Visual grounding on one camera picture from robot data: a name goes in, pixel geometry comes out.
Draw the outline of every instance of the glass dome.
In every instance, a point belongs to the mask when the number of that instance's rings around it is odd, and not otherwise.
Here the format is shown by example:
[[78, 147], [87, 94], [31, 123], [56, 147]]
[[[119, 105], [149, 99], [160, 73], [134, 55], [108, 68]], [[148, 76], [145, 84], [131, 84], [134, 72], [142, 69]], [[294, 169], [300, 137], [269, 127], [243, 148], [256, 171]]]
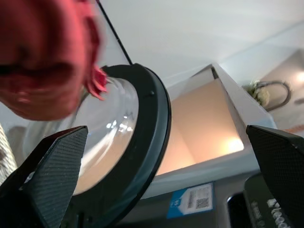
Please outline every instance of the glass dome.
[[108, 77], [104, 101], [84, 92], [77, 111], [69, 117], [51, 122], [31, 122], [23, 143], [24, 159], [46, 136], [86, 125], [89, 133], [81, 160], [74, 195], [101, 181], [123, 155], [136, 126], [139, 101], [135, 88], [124, 79]]

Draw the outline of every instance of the metal handle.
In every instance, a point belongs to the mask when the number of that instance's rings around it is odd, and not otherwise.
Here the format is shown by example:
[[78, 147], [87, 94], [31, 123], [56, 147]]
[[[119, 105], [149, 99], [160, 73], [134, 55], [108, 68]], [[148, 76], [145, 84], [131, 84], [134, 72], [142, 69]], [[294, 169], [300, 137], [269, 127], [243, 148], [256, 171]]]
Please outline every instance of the metal handle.
[[283, 86], [287, 90], [287, 97], [282, 103], [274, 105], [270, 108], [266, 108], [265, 110], [267, 112], [270, 112], [272, 110], [275, 110], [277, 108], [280, 108], [280, 107], [286, 105], [290, 101], [291, 94], [292, 94], [290, 86], [286, 82], [282, 82], [282, 81], [259, 82], [257, 84], [257, 88], [263, 88], [263, 87], [266, 87], [266, 86], [269, 86], [269, 85], [281, 85], [281, 86]]

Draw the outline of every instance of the brand logo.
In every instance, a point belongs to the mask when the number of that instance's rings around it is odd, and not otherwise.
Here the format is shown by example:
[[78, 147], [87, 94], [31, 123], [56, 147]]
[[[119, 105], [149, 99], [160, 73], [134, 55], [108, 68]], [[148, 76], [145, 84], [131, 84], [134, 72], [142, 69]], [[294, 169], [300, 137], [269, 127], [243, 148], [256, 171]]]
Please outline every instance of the brand logo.
[[267, 201], [268, 207], [273, 208], [271, 210], [272, 217], [275, 219], [275, 223], [278, 228], [290, 228], [285, 222], [284, 217], [282, 216], [280, 204], [276, 199], [270, 199]]

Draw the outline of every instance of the qr code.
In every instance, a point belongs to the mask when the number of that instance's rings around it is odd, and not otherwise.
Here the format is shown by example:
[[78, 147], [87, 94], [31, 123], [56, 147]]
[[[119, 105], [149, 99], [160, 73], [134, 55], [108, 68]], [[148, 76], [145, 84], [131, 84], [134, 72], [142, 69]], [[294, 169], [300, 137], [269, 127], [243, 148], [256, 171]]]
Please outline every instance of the qr code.
[[209, 207], [209, 198], [201, 198], [196, 201], [196, 209]]

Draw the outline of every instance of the blue sticker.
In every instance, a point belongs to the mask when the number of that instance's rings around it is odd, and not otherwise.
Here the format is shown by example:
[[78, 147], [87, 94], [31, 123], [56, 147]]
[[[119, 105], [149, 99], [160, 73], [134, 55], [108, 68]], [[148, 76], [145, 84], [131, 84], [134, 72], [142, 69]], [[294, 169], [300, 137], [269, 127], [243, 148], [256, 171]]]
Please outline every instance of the blue sticker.
[[167, 218], [213, 210], [213, 183], [175, 191], [172, 195]]

